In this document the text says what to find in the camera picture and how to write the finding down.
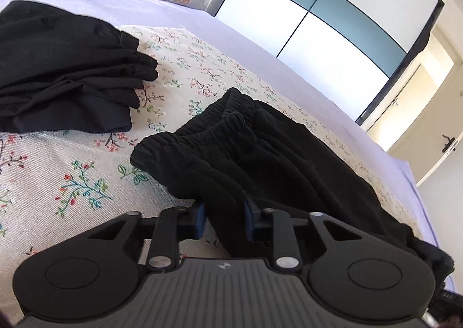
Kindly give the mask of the black pants with elastic waist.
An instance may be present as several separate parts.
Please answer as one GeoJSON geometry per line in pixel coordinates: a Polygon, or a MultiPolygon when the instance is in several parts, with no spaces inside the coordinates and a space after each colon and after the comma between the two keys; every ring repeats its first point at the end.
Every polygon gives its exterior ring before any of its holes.
{"type": "Polygon", "coordinates": [[[252,200],[294,218],[328,214],[420,257],[437,283],[453,272],[448,254],[389,214],[373,187],[303,124],[235,88],[173,133],[144,138],[130,161],[174,197],[202,202],[232,256],[271,253],[269,240],[247,240],[252,200]]]}

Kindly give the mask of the floral embroidered cream bed cover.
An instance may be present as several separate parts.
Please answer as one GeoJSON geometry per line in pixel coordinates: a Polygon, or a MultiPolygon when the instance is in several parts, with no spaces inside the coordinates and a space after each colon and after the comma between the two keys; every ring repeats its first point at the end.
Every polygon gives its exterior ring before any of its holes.
{"type": "Polygon", "coordinates": [[[417,237],[424,235],[416,215],[366,157],[262,73],[250,72],[185,29],[127,26],[126,31],[159,63],[158,79],[138,91],[140,108],[132,112],[131,130],[1,135],[1,311],[12,321],[23,316],[12,291],[13,273],[22,261],[128,211],[152,217],[179,204],[130,164],[133,147],[151,134],[176,130],[229,88],[304,124],[371,184],[389,214],[417,237]]]}

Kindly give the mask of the stack of folded black clothes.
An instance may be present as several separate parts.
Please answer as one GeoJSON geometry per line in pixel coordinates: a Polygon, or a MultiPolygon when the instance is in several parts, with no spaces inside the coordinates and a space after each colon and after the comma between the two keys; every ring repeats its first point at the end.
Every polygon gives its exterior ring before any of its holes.
{"type": "Polygon", "coordinates": [[[33,1],[1,11],[1,131],[132,128],[137,90],[158,63],[103,20],[33,1]]]}

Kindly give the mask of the lavender bed sheet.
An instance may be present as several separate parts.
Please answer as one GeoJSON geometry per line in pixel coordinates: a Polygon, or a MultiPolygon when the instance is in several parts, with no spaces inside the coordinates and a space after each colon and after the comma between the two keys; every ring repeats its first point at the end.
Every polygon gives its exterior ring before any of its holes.
{"type": "Polygon", "coordinates": [[[390,191],[418,218],[424,232],[419,238],[432,244],[439,242],[406,163],[384,152],[334,103],[293,70],[211,15],[157,0],[26,1],[42,2],[75,14],[96,17],[125,31],[127,26],[185,29],[230,56],[250,72],[262,73],[265,81],[275,84],[283,95],[309,111],[340,139],[366,157],[390,191]]]}

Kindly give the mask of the white and teal wardrobe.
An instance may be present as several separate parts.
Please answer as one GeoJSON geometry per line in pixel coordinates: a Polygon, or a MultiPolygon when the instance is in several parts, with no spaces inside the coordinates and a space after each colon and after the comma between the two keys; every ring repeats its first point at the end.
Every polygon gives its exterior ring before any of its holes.
{"type": "Polygon", "coordinates": [[[425,47],[442,0],[225,0],[216,17],[358,123],[425,47]]]}

